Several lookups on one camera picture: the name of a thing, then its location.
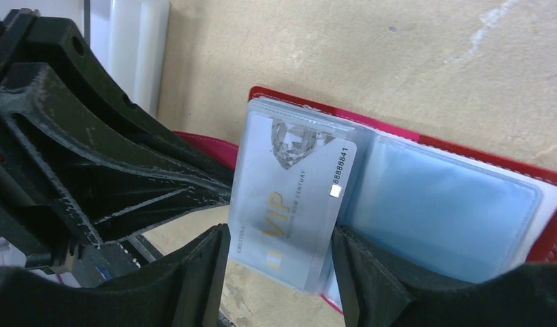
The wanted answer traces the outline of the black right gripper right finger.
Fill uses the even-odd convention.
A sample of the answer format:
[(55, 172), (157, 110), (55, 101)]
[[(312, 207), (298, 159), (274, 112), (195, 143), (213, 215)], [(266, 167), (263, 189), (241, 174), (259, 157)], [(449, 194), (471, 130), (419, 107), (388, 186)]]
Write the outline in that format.
[(347, 326), (557, 326), (557, 263), (523, 264), (467, 283), (341, 225), (332, 254)]

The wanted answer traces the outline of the red leather card holder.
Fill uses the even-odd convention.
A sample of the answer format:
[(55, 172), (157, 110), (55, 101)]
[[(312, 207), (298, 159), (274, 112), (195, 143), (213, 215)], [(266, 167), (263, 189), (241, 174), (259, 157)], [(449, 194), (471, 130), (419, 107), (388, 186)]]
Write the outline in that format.
[[(475, 283), (524, 262), (557, 262), (555, 171), (263, 87), (251, 89), (246, 120), (250, 112), (344, 131), (357, 155), (334, 225), (393, 254)], [(235, 176), (242, 139), (236, 145), (179, 136)], [(327, 278), (317, 294), (340, 309), (331, 252), (330, 237)]]

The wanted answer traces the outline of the white card edge-on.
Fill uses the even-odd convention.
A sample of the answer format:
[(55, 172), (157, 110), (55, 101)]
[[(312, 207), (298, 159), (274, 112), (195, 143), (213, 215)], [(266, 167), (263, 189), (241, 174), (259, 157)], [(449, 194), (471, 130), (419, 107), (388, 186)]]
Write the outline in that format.
[(230, 257), (319, 293), (356, 155), (344, 131), (248, 113), (230, 202)]

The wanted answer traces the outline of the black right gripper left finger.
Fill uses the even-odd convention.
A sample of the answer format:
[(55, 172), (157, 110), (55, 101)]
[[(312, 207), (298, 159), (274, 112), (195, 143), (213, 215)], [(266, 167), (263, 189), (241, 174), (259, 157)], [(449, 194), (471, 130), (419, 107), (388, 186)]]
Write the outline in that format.
[(184, 247), (94, 288), (0, 267), (0, 326), (221, 326), (230, 233), (212, 226)]

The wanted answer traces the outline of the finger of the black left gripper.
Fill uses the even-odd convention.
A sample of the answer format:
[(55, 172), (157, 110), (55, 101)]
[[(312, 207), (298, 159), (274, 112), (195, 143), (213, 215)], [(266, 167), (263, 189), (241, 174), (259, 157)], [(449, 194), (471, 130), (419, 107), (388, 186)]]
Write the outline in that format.
[(96, 59), (72, 20), (37, 18), (26, 45), (32, 59), (51, 64), (74, 95), (120, 135), (220, 181), (229, 180), (228, 167), (179, 138), (129, 99)]

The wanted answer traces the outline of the white plastic card box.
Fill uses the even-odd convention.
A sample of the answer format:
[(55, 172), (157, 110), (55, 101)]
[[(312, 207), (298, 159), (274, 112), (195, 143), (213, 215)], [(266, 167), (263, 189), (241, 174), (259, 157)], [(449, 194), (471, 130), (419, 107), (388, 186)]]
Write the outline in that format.
[(20, 8), (74, 21), (98, 61), (130, 100), (156, 117), (168, 1), (0, 0), (0, 18)]

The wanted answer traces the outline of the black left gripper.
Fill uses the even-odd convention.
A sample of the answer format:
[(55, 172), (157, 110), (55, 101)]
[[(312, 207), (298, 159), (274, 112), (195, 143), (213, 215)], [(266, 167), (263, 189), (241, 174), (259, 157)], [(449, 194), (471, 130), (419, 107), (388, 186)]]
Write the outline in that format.
[(67, 18), (0, 20), (0, 235), (47, 266), (230, 199), (229, 180), (130, 141), (103, 117), (103, 69)]

